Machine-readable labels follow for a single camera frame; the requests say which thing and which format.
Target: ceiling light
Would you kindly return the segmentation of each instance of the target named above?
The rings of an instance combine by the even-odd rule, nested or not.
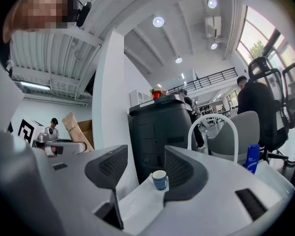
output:
[[[164,19],[162,17],[156,17],[153,19],[153,25],[155,27],[161,27],[164,24]]]
[[[180,62],[182,62],[182,58],[177,58],[177,59],[175,60],[175,62],[176,62],[177,64],[179,64]]]
[[[212,50],[214,50],[214,49],[216,49],[216,48],[217,48],[217,44],[216,44],[216,43],[214,43],[214,44],[211,45],[211,49],[212,49]]]
[[[217,6],[217,1],[216,0],[208,0],[207,5],[209,8],[214,9]]]
[[[34,83],[28,83],[28,82],[23,82],[21,81],[21,84],[26,87],[32,87],[32,88],[37,88],[37,89],[45,89],[45,90],[50,90],[50,87],[48,86],[42,86]]]

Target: blue spray can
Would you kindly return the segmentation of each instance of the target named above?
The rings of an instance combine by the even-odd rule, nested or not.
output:
[[[245,168],[249,170],[252,174],[256,172],[258,161],[259,161],[259,144],[252,144],[248,146],[247,160]]]

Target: gray chair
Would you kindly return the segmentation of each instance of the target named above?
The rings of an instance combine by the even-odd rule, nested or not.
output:
[[[238,131],[238,164],[246,163],[248,146],[257,144],[260,138],[259,118],[256,112],[248,111],[233,117],[232,122]],[[234,160],[234,134],[225,123],[215,137],[207,138],[208,149],[216,157]]]

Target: red cup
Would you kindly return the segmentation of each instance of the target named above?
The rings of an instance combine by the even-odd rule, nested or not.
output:
[[[161,97],[161,92],[158,92],[158,91],[153,92],[152,96],[153,96],[153,100],[158,99]]]

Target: railing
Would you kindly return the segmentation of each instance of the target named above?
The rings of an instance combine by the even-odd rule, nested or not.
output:
[[[168,93],[174,94],[177,91],[179,91],[180,89],[185,89],[185,90],[187,90],[187,92],[190,92],[190,91],[201,89],[201,88],[204,88],[204,87],[207,87],[207,86],[210,86],[210,85],[213,85],[213,84],[216,84],[216,83],[219,83],[221,81],[225,81],[225,80],[228,80],[231,78],[235,78],[235,77],[237,77],[237,73],[235,71],[235,68],[233,67],[231,69],[227,69],[222,72],[214,73],[209,76],[188,82],[187,84],[183,84],[178,87],[169,89]]]
[[[220,114],[228,118],[233,118],[237,115],[237,111],[238,111],[238,107],[235,107],[233,109],[229,109],[228,111],[221,112]]]

